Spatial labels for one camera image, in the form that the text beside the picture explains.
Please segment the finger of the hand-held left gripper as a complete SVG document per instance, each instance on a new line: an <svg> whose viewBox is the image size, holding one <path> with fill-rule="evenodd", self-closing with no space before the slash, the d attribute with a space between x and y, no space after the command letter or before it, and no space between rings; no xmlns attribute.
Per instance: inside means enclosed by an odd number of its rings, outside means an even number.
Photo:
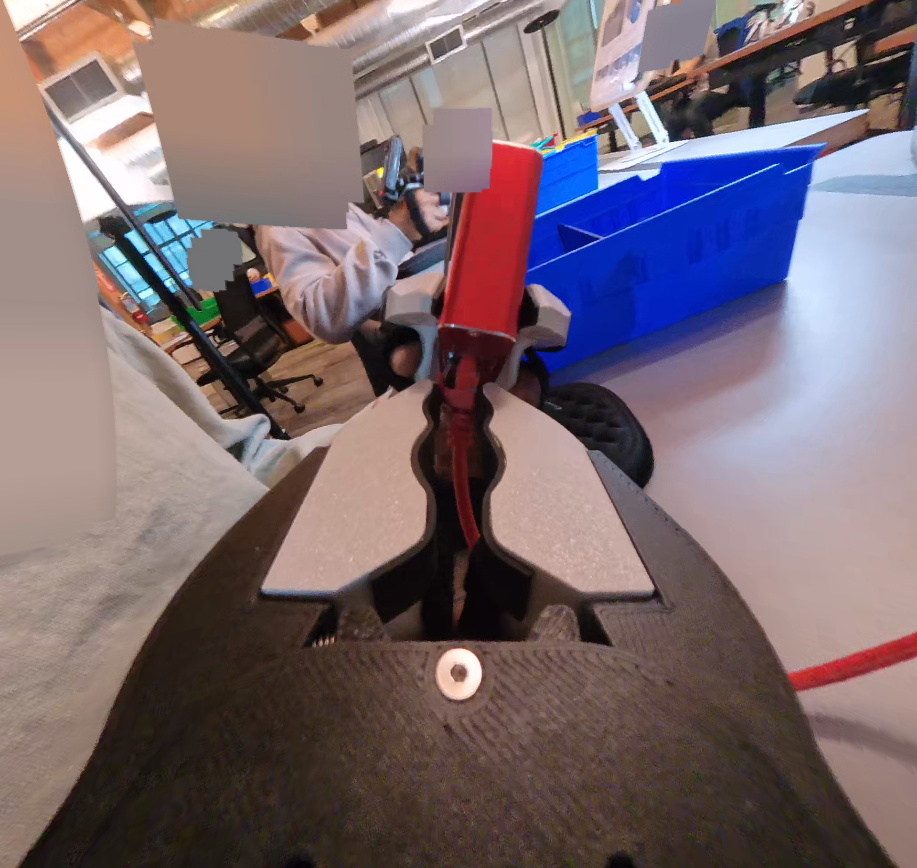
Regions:
<svg viewBox="0 0 917 868"><path fill-rule="evenodd" d="M516 384L527 349L550 351L565 347L570 319L571 312L554 294L538 284L525 286L519 331L496 379L497 386L509 391Z"/></svg>
<svg viewBox="0 0 917 868"><path fill-rule="evenodd" d="M424 272L400 278L391 287L384 301L384 322L393 330L412 332L419 347L419 362L414 381L432 380L438 351L437 301L443 296L446 276L443 272Z"/></svg>

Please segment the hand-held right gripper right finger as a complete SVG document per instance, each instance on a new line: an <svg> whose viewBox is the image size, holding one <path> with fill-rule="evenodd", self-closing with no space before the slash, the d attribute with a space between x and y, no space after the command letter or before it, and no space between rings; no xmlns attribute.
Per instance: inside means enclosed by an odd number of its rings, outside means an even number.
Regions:
<svg viewBox="0 0 917 868"><path fill-rule="evenodd" d="M500 462L486 513L496 546L579 595L651 596L653 581L585 446L496 384L483 395Z"/></svg>

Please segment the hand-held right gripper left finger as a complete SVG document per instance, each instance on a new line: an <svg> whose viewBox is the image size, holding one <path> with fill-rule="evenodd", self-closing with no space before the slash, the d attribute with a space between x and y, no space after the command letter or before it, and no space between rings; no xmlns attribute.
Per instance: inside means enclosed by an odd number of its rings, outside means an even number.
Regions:
<svg viewBox="0 0 917 868"><path fill-rule="evenodd" d="M261 586L268 597L360 597L419 549L428 489L416 453L431 381L380 398L334 436Z"/></svg>

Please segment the red ethernet splitter box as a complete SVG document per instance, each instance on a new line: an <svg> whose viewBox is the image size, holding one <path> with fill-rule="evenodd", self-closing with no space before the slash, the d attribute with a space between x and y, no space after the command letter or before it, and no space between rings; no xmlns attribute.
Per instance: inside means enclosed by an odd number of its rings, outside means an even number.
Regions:
<svg viewBox="0 0 917 868"><path fill-rule="evenodd" d="M519 332L542 170L535 148L496 141L490 185L464 195L438 318L443 365L508 357Z"/></svg>

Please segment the large blue plastic bin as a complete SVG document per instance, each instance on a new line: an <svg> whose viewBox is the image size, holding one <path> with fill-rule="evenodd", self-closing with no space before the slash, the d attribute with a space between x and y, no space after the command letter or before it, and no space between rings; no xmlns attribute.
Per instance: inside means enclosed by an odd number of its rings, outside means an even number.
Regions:
<svg viewBox="0 0 917 868"><path fill-rule="evenodd" d="M538 215L526 281L571 312L549 372L787 278L823 146L664 163Z"/></svg>

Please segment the person's left forearm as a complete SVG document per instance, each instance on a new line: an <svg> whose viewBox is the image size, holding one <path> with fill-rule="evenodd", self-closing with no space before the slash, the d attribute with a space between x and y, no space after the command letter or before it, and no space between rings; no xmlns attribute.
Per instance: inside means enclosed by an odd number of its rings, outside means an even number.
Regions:
<svg viewBox="0 0 917 868"><path fill-rule="evenodd" d="M149 338L102 308L109 350L187 416L204 434L232 455L248 473L266 487L276 486L307 456L329 447L344 428L329 424L306 434L281 440L270 433L266 413L239 420L219 415L186 372Z"/></svg>

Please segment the black oval pad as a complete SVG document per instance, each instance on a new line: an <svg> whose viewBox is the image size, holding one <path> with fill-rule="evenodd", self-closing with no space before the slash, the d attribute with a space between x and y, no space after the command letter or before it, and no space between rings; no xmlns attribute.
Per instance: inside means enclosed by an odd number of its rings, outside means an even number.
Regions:
<svg viewBox="0 0 917 868"><path fill-rule="evenodd" d="M592 382L557 385L544 394L541 409L587 450L606 456L638 487L648 484L655 468L651 442L615 393Z"/></svg>

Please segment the small blue plastic bin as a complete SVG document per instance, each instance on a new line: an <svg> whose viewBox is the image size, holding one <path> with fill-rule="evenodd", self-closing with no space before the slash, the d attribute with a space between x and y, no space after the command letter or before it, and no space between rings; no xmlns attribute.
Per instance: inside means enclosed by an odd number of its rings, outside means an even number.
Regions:
<svg viewBox="0 0 917 868"><path fill-rule="evenodd" d="M599 151L593 133L539 149L543 168L536 215L599 189Z"/></svg>

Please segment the black office chair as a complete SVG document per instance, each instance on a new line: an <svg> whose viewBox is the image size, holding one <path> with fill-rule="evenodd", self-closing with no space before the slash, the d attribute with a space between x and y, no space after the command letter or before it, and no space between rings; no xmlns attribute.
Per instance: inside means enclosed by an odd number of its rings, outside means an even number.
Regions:
<svg viewBox="0 0 917 868"><path fill-rule="evenodd" d="M214 297L221 323L235 344L225 357L229 367L245 380L259 402L286 402L296 413L304 413L304 404L289 395L290 386L312 381L316 388L320 388L324 380L314 373L278 381L267 380L267 373L281 358L302 343L292 338L270 313L262 310L246 270L239 266L232 280L215 292Z"/></svg>
<svg viewBox="0 0 917 868"><path fill-rule="evenodd" d="M906 82L909 70L910 59L904 53L874 60L841 72L825 74L800 88L793 102L801 108L830 106L856 109L892 94Z"/></svg>

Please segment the white poster stand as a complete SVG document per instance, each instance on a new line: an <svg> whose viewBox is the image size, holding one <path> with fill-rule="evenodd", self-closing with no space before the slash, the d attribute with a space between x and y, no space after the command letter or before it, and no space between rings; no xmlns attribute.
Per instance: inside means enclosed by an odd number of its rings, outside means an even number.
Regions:
<svg viewBox="0 0 917 868"><path fill-rule="evenodd" d="M659 113L650 101L647 93L642 92L635 98L639 114L644 119L653 139L653 145L644 147L636 135L620 103L615 103L609 108L615 129L618 130L627 146L627 153L616 156L607 161L601 171L611 172L625 169L646 168L651 162L659 160L663 155L673 152L683 146L685 141L672 141L668 130L662 123Z"/></svg>

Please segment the white air vent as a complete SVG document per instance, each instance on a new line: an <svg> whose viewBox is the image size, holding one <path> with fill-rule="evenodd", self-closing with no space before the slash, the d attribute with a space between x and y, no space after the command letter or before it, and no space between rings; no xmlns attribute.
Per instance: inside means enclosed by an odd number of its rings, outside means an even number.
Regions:
<svg viewBox="0 0 917 868"><path fill-rule="evenodd" d="M68 123L108 106L125 93L120 77L107 59L94 53L40 83L45 100Z"/></svg>
<svg viewBox="0 0 917 868"><path fill-rule="evenodd" d="M434 65L467 47L462 25L456 25L426 42L429 62Z"/></svg>

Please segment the black tripod stand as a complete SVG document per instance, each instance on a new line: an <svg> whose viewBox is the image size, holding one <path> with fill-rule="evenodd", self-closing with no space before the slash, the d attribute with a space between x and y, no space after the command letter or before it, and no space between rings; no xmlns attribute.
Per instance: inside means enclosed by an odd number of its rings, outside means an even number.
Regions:
<svg viewBox="0 0 917 868"><path fill-rule="evenodd" d="M48 103L44 103L44 107L52 121L55 132L65 140L73 152L75 152L76 157L85 165L86 169L99 183L103 191L112 200L117 212L121 215L120 219L115 219L114 217L99 219L98 224L100 231L117 242L118 248L122 250L128 263L159 295L161 302L170 309L171 314L180 321L186 333L192 338L192 342L197 347L200 355L207 362L209 368L215 372L217 378L235 398L236 404L248 409L252 414L265 413L269 420L270 433L278 439L289 440L290 435L264 409L246 381L230 366L219 350L205 335L203 329L196 324L189 313L188 307L191 306L194 309L198 309L200 307L200 300L196 297L192 289L185 285L181 276L171 267L166 256L163 255L159 246L146 231L142 221L138 220L131 207L128 206L117 192L116 188L109 182L103 170L95 163L85 147L81 145L67 128L63 118L59 117ZM175 291L168 288L156 273L153 266L149 265L146 257L141 255L137 248L127 239L128 228L134 230L148 247L149 253L154 255L158 263L168 272L170 278L174 281L176 287Z"/></svg>

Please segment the black floor lamp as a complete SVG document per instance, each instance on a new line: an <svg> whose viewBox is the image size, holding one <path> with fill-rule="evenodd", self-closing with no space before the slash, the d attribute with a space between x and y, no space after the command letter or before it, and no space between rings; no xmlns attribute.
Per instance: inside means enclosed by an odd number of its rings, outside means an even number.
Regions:
<svg viewBox="0 0 917 868"><path fill-rule="evenodd" d="M532 44L540 46L540 61L538 69L542 75L543 84L549 89L548 100L553 106L553 119L556 124L557 136L560 140L567 137L567 128L563 104L560 98L558 84L556 79L556 70L554 68L552 53L548 39L548 28L552 26L558 17L557 10L548 10L543 14L531 19L522 29L525 37L532 39Z"/></svg>

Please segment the instruction poster board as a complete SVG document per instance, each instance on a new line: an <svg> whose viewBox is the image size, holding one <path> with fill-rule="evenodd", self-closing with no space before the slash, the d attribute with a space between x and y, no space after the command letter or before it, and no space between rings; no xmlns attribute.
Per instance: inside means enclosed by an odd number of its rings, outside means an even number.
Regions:
<svg viewBox="0 0 917 868"><path fill-rule="evenodd" d="M605 0L590 86L590 109L600 112L644 92L657 72L639 65L648 14L671 0Z"/></svg>

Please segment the wooden office desk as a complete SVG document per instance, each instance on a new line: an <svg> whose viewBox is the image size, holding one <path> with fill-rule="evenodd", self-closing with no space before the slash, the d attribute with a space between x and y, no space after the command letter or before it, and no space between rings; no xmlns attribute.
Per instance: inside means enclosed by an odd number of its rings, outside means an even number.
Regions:
<svg viewBox="0 0 917 868"><path fill-rule="evenodd" d="M804 60L822 59L821 78L905 54L914 41L915 0L848 0L655 80L649 99L676 140L712 134L714 122L735 108L746 108L749 128L758 128L765 123L768 94L799 75Z"/></svg>

